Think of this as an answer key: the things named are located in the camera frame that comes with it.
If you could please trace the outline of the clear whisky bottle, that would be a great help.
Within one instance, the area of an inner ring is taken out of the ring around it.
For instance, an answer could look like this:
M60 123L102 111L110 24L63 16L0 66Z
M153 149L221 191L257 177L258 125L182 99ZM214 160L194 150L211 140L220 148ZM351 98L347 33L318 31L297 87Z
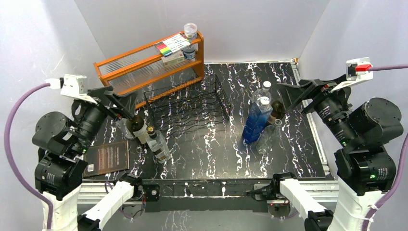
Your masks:
M156 160L163 164L171 158L171 153L169 151L167 142L162 135L161 131L156 130L153 126L147 127L148 137L146 138L147 144Z

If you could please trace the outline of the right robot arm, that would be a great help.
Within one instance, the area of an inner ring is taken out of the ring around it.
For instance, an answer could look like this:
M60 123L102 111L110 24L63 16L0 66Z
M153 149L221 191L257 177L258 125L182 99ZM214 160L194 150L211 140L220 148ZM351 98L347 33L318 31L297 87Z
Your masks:
M244 195L257 200L287 199L307 231L366 231L376 210L396 190L403 167L395 164L384 147L403 134L399 108L373 97L350 110L351 87L371 78L366 73L353 80L341 76L277 86L286 111L309 100L303 112L316 112L341 145L334 153L339 186L334 211L319 204L293 173L275 174L270 184Z

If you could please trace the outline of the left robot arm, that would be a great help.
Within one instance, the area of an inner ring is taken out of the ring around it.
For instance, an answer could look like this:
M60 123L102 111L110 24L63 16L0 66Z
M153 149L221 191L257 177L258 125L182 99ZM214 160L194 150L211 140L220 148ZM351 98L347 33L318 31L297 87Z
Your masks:
M84 99L74 99L72 117L60 112L43 115L36 124L32 143L38 147L35 187L47 201L45 222L48 231L101 231L112 215L131 200L144 194L142 180L124 174L92 209L78 214L77 202L83 172L82 160L107 118L118 121L135 115L135 93L117 95L112 87L88 90Z

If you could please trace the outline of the blue glass bottle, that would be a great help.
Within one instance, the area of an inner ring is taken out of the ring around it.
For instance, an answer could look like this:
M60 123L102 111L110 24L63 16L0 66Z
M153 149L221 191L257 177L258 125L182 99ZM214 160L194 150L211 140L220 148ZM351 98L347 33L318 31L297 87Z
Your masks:
M245 143L250 144L258 140L271 111L270 98L267 96L260 97L252 104L242 133Z

